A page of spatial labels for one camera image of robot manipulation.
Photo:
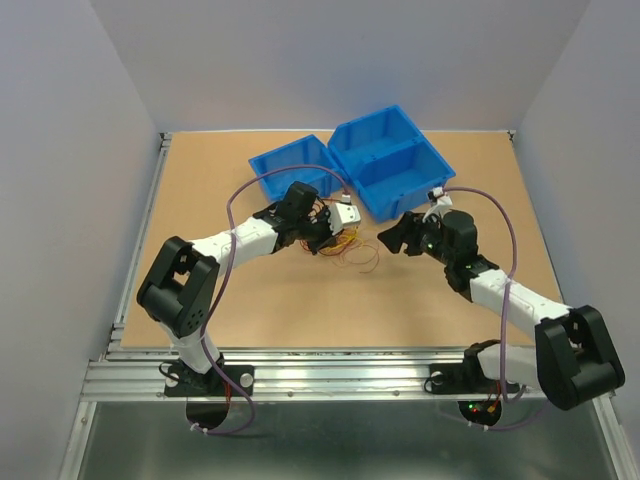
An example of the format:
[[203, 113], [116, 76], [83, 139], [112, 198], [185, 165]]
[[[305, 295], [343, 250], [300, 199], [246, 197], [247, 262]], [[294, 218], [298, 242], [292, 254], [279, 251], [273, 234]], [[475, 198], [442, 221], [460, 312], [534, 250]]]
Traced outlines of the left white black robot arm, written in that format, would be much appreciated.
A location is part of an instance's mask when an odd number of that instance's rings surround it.
[[178, 361], [165, 372], [173, 386], [210, 394], [222, 384], [222, 354], [204, 332], [220, 275], [299, 240], [316, 253], [333, 246], [349, 222], [359, 220], [347, 197], [315, 211], [318, 200], [314, 187], [296, 181], [282, 200], [229, 230], [194, 241], [174, 236], [164, 242], [136, 301], [178, 352]]

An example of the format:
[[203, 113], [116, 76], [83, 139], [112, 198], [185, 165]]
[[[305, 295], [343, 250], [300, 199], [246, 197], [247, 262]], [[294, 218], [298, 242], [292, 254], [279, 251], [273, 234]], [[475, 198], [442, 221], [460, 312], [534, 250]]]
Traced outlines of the small blue plastic bin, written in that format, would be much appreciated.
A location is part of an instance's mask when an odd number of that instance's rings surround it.
[[296, 168], [271, 174], [259, 181], [261, 189], [270, 202], [280, 201], [292, 183], [299, 181], [314, 187], [320, 197], [329, 197], [342, 189], [341, 181], [329, 170], [341, 175], [339, 167], [328, 148], [315, 135], [308, 135], [276, 149], [255, 156], [248, 161], [257, 176], [284, 167], [296, 165], [319, 165], [317, 168]]

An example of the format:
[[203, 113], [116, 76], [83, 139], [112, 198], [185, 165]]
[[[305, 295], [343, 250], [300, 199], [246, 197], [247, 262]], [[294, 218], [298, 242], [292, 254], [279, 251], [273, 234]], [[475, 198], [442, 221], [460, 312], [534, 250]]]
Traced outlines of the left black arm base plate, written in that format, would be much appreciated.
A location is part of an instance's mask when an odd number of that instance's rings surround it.
[[[227, 382], [211, 369], [206, 374], [200, 374], [187, 367], [180, 360], [162, 362], [158, 370], [165, 379], [164, 395], [170, 398], [187, 397], [222, 397], [230, 392]], [[223, 365], [223, 372], [244, 391], [253, 393], [253, 381], [247, 386], [241, 384], [243, 377], [255, 377], [255, 368], [251, 365]]]

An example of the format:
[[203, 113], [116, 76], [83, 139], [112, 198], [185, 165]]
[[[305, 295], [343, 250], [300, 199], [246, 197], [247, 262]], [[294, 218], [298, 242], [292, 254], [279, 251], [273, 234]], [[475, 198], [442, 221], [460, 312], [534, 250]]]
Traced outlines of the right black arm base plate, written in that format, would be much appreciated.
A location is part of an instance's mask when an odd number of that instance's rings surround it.
[[430, 366], [423, 389], [434, 395], [495, 395], [498, 381], [482, 373], [469, 372], [461, 362], [439, 363]]

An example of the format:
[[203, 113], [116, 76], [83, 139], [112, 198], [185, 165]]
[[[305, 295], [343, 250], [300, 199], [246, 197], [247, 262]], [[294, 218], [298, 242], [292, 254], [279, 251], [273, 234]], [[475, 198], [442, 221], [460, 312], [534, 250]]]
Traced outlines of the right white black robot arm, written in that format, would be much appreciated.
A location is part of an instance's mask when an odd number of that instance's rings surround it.
[[570, 410], [623, 386], [624, 368], [601, 313], [550, 300], [511, 280], [480, 254], [477, 237], [473, 217], [458, 210], [429, 216], [407, 212], [378, 235], [393, 254], [427, 254], [441, 262], [454, 292], [515, 325], [534, 343], [474, 343], [461, 362], [441, 367], [426, 381], [428, 390], [485, 393], [493, 381], [505, 381], [509, 390], [539, 389], [552, 405]]

